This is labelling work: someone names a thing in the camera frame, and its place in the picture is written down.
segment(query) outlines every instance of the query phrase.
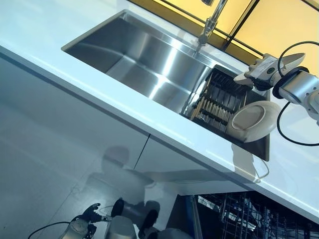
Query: white countertop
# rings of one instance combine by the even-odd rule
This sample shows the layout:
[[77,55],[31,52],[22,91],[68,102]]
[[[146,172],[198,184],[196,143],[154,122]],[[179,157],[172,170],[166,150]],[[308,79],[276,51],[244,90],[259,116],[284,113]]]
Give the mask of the white countertop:
[[[235,182],[276,200],[319,223],[319,147],[292,144],[271,133],[269,175],[261,159],[86,65],[61,47],[109,17],[129,9],[195,43],[195,37],[126,0],[4,0],[0,3],[0,52],[113,114],[225,173]],[[247,69],[211,46],[219,65]],[[280,106],[285,100],[272,101]],[[319,141],[319,127],[302,107],[291,106],[283,131],[302,142]]]

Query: stainless steel sink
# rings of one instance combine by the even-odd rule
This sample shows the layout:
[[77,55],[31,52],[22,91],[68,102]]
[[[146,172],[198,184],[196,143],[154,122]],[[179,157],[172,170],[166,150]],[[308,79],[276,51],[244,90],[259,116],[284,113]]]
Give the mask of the stainless steel sink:
[[62,50],[177,113],[211,70],[205,56],[127,10]]

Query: dishwasher rack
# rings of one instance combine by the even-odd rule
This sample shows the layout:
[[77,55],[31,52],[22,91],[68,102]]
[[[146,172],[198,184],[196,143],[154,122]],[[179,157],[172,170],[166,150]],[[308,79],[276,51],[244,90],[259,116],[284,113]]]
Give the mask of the dishwasher rack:
[[319,239],[319,225],[257,192],[197,199],[218,214],[221,239]]

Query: glossy cabinet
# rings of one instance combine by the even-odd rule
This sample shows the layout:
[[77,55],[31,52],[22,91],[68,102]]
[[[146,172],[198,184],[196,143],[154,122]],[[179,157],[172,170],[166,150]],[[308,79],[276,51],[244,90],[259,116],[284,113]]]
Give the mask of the glossy cabinet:
[[166,182],[180,195],[242,192],[246,189],[150,137],[135,167],[157,182]]

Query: robotic arm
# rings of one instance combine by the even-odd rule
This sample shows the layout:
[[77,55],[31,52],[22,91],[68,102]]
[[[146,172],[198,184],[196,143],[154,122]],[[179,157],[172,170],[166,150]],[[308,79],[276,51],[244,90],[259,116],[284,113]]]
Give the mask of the robotic arm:
[[[306,67],[298,67],[304,57],[304,53],[297,53],[283,57],[279,63],[279,59],[265,54],[262,60],[257,59],[255,64],[249,66],[248,72],[235,77],[234,81],[254,85],[259,91],[274,87],[273,95],[276,98],[303,106],[319,126],[319,79],[310,74]],[[278,64],[281,74],[276,70]]]
[[[192,239],[188,234],[178,229],[159,231],[153,227],[159,210],[159,205],[156,205],[156,202],[148,201],[145,205],[144,203],[132,205],[119,199],[113,206],[111,216],[97,214],[95,210],[99,206],[99,203],[93,204],[83,214],[76,216],[59,239],[91,239],[96,231],[96,226],[93,223],[97,222],[109,222],[105,239],[137,239],[133,224],[137,225],[139,229],[140,239]],[[28,239],[41,229],[34,231]]]

